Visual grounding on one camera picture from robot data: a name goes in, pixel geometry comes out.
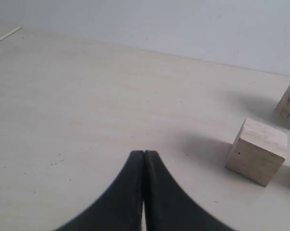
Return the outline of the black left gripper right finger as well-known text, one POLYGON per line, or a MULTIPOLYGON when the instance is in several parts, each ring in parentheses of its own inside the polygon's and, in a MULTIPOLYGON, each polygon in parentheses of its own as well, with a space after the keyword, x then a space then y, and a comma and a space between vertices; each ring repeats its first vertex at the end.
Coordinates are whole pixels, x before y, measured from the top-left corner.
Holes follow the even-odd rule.
POLYGON ((148 231, 231 231, 195 203, 174 180, 157 151, 145 151, 143 195, 148 231))

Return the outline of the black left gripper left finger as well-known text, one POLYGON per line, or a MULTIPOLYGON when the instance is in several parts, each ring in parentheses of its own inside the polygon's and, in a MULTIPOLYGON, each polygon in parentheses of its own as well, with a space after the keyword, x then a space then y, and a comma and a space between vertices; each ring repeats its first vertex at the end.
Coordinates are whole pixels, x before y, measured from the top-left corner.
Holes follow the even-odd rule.
POLYGON ((59 231, 140 231, 144 152, 132 151, 107 190, 59 231))

